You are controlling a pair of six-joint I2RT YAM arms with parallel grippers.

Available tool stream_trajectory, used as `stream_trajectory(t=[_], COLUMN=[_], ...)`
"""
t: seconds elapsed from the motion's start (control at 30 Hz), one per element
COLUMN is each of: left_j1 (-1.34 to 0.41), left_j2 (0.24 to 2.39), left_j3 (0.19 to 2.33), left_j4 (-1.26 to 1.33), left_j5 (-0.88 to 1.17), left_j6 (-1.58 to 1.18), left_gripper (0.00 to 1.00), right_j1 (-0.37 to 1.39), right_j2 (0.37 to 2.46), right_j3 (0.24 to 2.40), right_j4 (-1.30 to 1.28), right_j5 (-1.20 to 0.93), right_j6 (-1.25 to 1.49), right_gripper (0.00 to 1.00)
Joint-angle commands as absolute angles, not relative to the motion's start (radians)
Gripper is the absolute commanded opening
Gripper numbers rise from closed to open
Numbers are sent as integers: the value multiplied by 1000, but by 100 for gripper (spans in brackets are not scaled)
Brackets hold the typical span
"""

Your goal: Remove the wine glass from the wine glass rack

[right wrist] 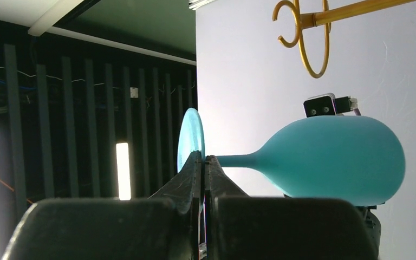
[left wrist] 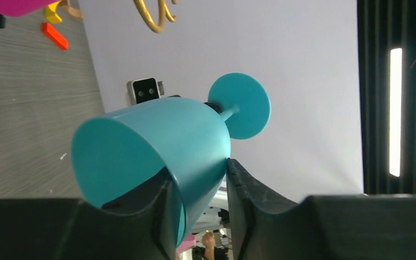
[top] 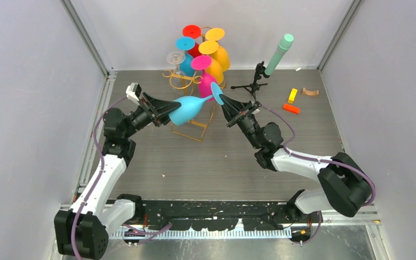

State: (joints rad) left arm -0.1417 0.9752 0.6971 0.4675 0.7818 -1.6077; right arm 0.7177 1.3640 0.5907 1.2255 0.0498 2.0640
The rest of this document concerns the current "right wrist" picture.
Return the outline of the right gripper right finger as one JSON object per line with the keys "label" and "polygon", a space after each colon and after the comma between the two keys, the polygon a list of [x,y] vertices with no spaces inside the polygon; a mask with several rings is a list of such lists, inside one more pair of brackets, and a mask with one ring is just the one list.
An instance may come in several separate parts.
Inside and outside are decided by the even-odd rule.
{"label": "right gripper right finger", "polygon": [[361,212],[338,199],[249,197],[205,161],[208,259],[377,259]]}

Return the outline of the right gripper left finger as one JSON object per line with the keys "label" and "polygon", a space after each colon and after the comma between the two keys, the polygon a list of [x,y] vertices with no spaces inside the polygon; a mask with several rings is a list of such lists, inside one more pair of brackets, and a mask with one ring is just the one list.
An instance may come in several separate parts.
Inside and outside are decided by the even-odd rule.
{"label": "right gripper left finger", "polygon": [[199,259],[202,156],[149,198],[56,198],[34,203],[4,259]]}

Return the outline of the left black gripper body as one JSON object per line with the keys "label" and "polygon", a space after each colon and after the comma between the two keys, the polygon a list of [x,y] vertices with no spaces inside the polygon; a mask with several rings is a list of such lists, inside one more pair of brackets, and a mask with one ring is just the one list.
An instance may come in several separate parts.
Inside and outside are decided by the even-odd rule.
{"label": "left black gripper body", "polygon": [[286,199],[285,257],[377,257],[381,224],[370,206],[340,199]]}

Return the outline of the blue wine glass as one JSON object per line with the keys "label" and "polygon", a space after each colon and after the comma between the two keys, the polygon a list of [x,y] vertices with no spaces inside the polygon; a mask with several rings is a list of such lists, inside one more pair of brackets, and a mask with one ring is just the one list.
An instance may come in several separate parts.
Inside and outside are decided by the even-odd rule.
{"label": "blue wine glass", "polygon": [[250,154],[220,155],[221,167],[250,168],[292,198],[333,198],[354,206],[391,199],[406,172],[403,147],[367,116],[314,116],[277,131]]}

